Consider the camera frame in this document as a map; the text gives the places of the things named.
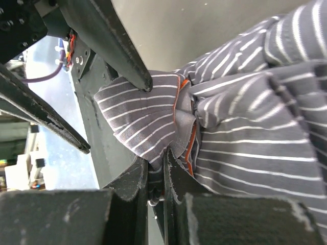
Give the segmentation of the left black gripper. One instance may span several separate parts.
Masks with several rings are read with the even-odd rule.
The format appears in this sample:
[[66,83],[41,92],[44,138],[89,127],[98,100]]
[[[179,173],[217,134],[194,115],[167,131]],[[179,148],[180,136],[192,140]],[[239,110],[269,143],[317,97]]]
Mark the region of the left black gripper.
[[[1,78],[15,79],[4,65],[48,34],[43,18],[35,7],[36,1],[1,1]],[[91,67],[96,53],[82,38],[82,28],[88,24],[90,1],[60,1],[59,8],[64,22],[55,23],[54,33],[58,38],[75,34],[71,61],[76,76],[81,79]]]

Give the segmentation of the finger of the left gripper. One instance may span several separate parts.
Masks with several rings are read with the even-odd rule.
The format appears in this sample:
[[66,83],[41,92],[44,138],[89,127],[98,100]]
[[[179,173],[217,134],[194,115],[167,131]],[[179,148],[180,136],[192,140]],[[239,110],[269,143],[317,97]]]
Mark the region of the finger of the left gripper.
[[1,65],[1,109],[48,128],[81,152],[90,153],[88,142],[47,102]]
[[152,77],[111,1],[58,1],[82,41],[136,88],[151,91]]

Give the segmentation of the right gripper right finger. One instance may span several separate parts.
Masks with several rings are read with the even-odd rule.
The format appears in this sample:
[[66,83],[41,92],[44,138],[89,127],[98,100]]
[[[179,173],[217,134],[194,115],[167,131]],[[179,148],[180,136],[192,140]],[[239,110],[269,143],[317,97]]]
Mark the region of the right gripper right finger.
[[165,244],[323,244],[303,204],[285,197],[211,193],[177,162],[163,159]]

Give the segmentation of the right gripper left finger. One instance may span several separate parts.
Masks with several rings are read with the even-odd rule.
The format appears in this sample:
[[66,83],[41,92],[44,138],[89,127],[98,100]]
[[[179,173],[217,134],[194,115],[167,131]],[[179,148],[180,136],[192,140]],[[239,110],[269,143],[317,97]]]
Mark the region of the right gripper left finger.
[[101,190],[1,194],[1,244],[147,244],[148,164],[136,158]]

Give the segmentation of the grey striped underwear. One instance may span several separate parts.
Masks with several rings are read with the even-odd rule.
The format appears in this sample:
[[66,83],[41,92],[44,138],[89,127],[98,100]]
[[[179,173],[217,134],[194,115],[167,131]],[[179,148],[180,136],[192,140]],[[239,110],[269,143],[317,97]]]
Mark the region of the grey striped underwear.
[[150,205],[170,148],[211,192],[301,201],[326,237],[326,1],[151,77],[150,92],[120,77],[94,97],[116,139],[149,162]]

